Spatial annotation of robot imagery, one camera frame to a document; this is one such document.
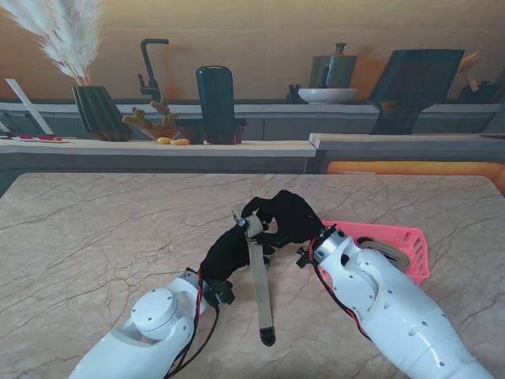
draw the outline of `dark green vase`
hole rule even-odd
[[[92,137],[111,142],[132,139],[131,129],[121,121],[121,113],[104,87],[74,87],[73,97],[82,126]]]

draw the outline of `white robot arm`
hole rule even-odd
[[[162,379],[193,338],[196,273],[186,271],[167,288],[151,290],[130,319],[110,330],[77,364],[69,379]],[[203,292],[209,292],[205,284]],[[201,299],[200,314],[208,307]]]
[[[310,260],[330,275],[328,289],[403,373],[413,379],[492,379],[444,312],[381,253],[361,249],[334,228],[313,246]]]

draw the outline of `yellow fruit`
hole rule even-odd
[[[175,144],[177,146],[182,146],[184,144],[189,144],[189,140],[185,140],[184,138],[182,138],[181,140],[172,140],[171,144]]]
[[[167,137],[160,137],[156,140],[159,144],[170,144],[172,141],[170,138]]]

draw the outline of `strap tip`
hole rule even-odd
[[[275,329],[273,326],[270,328],[260,329],[261,342],[267,346],[271,346],[275,343]]]

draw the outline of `white bowl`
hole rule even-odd
[[[356,95],[355,88],[300,88],[298,95],[309,104],[340,104]]]

